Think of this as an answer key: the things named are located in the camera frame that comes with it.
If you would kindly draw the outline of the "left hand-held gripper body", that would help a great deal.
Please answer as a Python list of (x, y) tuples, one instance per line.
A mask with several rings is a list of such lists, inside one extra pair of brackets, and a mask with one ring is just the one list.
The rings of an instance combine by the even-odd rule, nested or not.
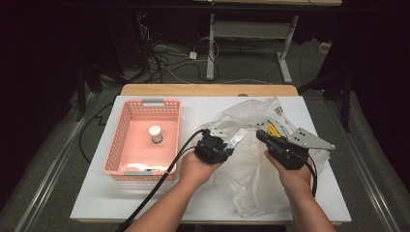
[(201, 133), (202, 139), (197, 142), (194, 148), (195, 155), (208, 164), (226, 161), (226, 154), (223, 151), (226, 143), (220, 137), (212, 136), (208, 129), (202, 130)]

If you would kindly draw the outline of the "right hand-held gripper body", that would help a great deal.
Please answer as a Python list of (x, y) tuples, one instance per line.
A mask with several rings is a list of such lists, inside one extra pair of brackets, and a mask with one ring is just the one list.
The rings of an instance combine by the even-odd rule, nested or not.
[(266, 145), (269, 154), (286, 170), (301, 169), (308, 161), (309, 149), (334, 150), (336, 147), (302, 128), (296, 129), (286, 138), (269, 135)]

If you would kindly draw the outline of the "clear smiley plastic bag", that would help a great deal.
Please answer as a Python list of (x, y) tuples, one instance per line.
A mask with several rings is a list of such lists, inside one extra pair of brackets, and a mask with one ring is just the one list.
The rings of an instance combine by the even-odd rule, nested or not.
[(289, 207), (278, 171), (264, 155), (266, 146), (256, 138), (256, 132), (266, 130), (269, 124), (276, 126), (285, 138), (296, 130), (278, 98), (240, 102), (201, 126), (220, 130), (226, 142), (238, 129), (248, 132), (232, 156), (213, 174), (214, 184), (229, 188), (233, 194), (234, 213), (242, 218), (260, 217)]

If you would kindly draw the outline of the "small white-capped jar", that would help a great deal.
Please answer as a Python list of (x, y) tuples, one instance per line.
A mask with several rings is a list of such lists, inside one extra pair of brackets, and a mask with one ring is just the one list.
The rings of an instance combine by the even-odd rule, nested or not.
[(151, 139), (154, 143), (158, 144), (161, 143), (163, 140), (162, 134), (161, 134), (161, 127), (154, 125), (151, 128), (149, 128), (149, 133), (151, 135)]

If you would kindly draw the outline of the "pink plastic basket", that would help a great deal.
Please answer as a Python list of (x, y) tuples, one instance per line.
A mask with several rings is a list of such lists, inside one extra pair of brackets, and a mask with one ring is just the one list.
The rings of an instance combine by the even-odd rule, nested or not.
[[(124, 101), (107, 152), (103, 172), (117, 181), (158, 180), (178, 153), (181, 102), (170, 99)], [(149, 128), (161, 127), (163, 140), (154, 143)], [(161, 171), (127, 171), (129, 163), (161, 167)]]

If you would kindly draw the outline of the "white bottle with blue label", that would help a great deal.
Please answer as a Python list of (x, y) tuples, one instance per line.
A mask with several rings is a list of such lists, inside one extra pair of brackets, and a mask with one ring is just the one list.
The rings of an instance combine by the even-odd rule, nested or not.
[(155, 172), (161, 171), (161, 167), (156, 165), (146, 165), (143, 163), (129, 163), (126, 167), (126, 170), (137, 172)]

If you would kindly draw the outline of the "person's left hand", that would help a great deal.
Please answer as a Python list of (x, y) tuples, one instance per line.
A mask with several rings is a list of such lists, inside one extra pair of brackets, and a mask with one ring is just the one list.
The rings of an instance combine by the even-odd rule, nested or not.
[(181, 161), (179, 185), (196, 190), (205, 184), (220, 167), (220, 163), (209, 164), (201, 161), (194, 152), (184, 155)]

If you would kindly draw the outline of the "person's right hand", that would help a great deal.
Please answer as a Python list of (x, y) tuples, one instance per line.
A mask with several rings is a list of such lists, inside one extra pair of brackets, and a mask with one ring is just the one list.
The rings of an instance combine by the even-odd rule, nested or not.
[(299, 170), (287, 170), (267, 151), (264, 152), (264, 155), (277, 169), (280, 182), (289, 199), (312, 197), (310, 188), (311, 173), (307, 167), (304, 166)]

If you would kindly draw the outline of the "white table board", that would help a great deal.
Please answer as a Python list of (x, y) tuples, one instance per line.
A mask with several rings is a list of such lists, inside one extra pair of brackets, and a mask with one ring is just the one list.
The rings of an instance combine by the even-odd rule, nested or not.
[[(71, 218), (82, 222), (117, 222), (127, 219), (143, 201), (154, 183), (150, 181), (116, 181), (103, 172), (115, 124), (127, 96), (116, 99), (100, 144), (89, 166)], [(224, 109), (244, 102), (245, 97), (182, 97), (180, 142), (185, 143), (200, 125), (216, 118)], [(316, 201), (330, 221), (339, 225), (351, 220), (332, 167), (325, 163), (318, 178)], [(233, 210), (232, 195), (226, 188), (208, 182), (190, 201), (184, 223), (198, 224), (286, 224), (292, 221), (289, 209), (274, 214), (243, 218)]]

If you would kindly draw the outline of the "black stand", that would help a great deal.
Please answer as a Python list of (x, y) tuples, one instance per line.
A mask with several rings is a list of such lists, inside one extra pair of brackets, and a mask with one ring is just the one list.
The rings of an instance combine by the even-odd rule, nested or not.
[(341, 100), (340, 122), (345, 131), (350, 132), (349, 111), (352, 78), (349, 72), (334, 71), (297, 88), (299, 94), (303, 94), (307, 90), (321, 90), (325, 101)]
[(86, 96), (85, 86), (88, 86), (92, 93), (100, 93), (103, 86), (100, 82), (100, 76), (96, 70), (96, 67), (91, 65), (81, 65), (76, 70), (76, 92), (77, 92), (77, 117), (76, 121), (79, 122), (86, 110)]

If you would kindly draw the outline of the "metal floor rail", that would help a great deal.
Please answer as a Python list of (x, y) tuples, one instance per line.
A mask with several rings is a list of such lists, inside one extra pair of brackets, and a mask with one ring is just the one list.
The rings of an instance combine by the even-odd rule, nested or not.
[(339, 138), (337, 156), (331, 159), (353, 221), (350, 227), (361, 232), (400, 232), (393, 204), (384, 180), (395, 180), (393, 170), (382, 157), (378, 145), (366, 143), (354, 130), (341, 124), (337, 104), (326, 102), (332, 127)]
[(74, 124), (68, 133), (68, 138), (58, 150), (56, 158), (47, 169), (38, 190), (34, 194), (32, 201), (18, 223), (15, 232), (31, 232), (33, 230), (67, 163), (70, 156), (70, 150), (80, 131), (83, 129), (90, 110), (95, 106), (99, 96), (99, 94), (90, 93), (86, 98), (85, 111), (74, 121)]

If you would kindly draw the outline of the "white metal desk frame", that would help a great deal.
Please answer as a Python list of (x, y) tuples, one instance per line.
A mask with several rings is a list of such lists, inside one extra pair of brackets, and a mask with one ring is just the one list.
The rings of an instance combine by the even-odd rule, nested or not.
[(220, 38), (246, 38), (246, 39), (281, 39), (284, 40), (283, 50), (277, 53), (278, 66), (283, 81), (287, 84), (293, 82), (286, 64), (286, 56), (297, 27), (299, 17), (293, 15), (290, 22), (246, 22), (216, 20), (214, 14), (210, 15), (209, 48), (207, 56), (206, 79), (214, 80), (216, 72), (216, 51), (219, 49), (215, 37)]

